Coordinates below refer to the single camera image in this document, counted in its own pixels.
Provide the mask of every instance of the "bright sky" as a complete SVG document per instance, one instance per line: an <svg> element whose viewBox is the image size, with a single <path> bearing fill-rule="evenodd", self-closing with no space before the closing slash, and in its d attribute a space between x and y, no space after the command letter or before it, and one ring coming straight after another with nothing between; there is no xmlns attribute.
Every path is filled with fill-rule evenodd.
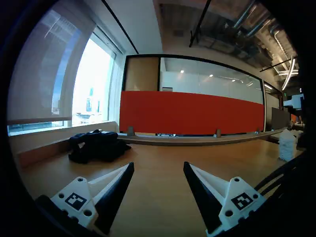
<svg viewBox="0 0 316 237"><path fill-rule="evenodd" d="M93 100L102 103L108 92L105 91L111 56L91 39L83 52L73 92L73 114L86 111L86 101L93 88Z"/></svg>

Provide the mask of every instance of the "window blind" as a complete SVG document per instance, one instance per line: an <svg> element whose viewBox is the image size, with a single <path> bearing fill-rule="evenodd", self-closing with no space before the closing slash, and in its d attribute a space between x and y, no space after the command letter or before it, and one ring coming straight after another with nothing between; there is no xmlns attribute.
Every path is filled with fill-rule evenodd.
<svg viewBox="0 0 316 237"><path fill-rule="evenodd" d="M59 1L46 13L15 65L8 125L71 119L76 73L95 27L75 1Z"/></svg>

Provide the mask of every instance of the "window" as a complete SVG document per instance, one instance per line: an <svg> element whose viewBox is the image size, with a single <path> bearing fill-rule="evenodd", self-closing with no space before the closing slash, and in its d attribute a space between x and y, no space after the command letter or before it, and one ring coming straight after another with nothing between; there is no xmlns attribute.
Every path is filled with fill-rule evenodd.
<svg viewBox="0 0 316 237"><path fill-rule="evenodd" d="M39 123L32 123L32 124L15 124L15 125L9 125L8 129L10 133L22 132L22 131L29 131L29 130L44 129L44 128L62 127L64 126L64 123L65 121L39 122Z"/></svg>
<svg viewBox="0 0 316 237"><path fill-rule="evenodd" d="M72 125L108 120L115 53L93 33L79 64L72 102Z"/></svg>
<svg viewBox="0 0 316 237"><path fill-rule="evenodd" d="M110 92L118 95L121 55L86 10L58 2L34 27L15 65L8 134L113 120Z"/></svg>

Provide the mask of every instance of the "linear light fixture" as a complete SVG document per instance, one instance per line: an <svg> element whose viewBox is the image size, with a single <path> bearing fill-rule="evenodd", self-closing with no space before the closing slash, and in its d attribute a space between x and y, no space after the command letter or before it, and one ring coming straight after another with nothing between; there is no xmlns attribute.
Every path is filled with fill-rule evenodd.
<svg viewBox="0 0 316 237"><path fill-rule="evenodd" d="M293 58L293 56L292 56L291 64L290 64L290 71L289 71L289 74L286 76L285 82L282 86L282 90L284 90L286 88L286 86L287 86L287 84L292 76L294 65L295 65L295 58Z"/></svg>
<svg viewBox="0 0 316 237"><path fill-rule="evenodd" d="M299 74L298 72L293 72L292 75L297 75ZM288 73L282 73L282 74L279 74L279 76L282 76L282 75L288 75Z"/></svg>
<svg viewBox="0 0 316 237"><path fill-rule="evenodd" d="M286 73L288 74L289 70L285 70L285 71L278 71L278 73Z"/></svg>
<svg viewBox="0 0 316 237"><path fill-rule="evenodd" d="M264 84L264 86L269 88L269 89L271 89L271 90L273 90L272 87L269 87L267 84Z"/></svg>

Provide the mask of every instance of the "ceiling light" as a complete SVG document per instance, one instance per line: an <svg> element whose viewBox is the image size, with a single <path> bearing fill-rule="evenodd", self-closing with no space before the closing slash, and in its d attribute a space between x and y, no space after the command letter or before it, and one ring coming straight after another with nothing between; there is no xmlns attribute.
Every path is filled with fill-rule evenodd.
<svg viewBox="0 0 316 237"><path fill-rule="evenodd" d="M284 90L286 88L286 86L287 86L287 84L292 76L294 65L295 65L295 58L292 58L291 65L290 65L290 71L289 71L289 74L286 76L285 82L282 86L282 90Z"/></svg>
<svg viewBox="0 0 316 237"><path fill-rule="evenodd" d="M273 90L273 88L272 88L272 87L269 87L267 84L264 84L264 86L267 87L267 88L269 88L269 89L271 89L271 90Z"/></svg>
<svg viewBox="0 0 316 237"><path fill-rule="evenodd" d="M297 75L299 74L298 72L293 72L292 75ZM282 73L282 74L279 74L279 76L282 76L282 75L288 75L288 73Z"/></svg>

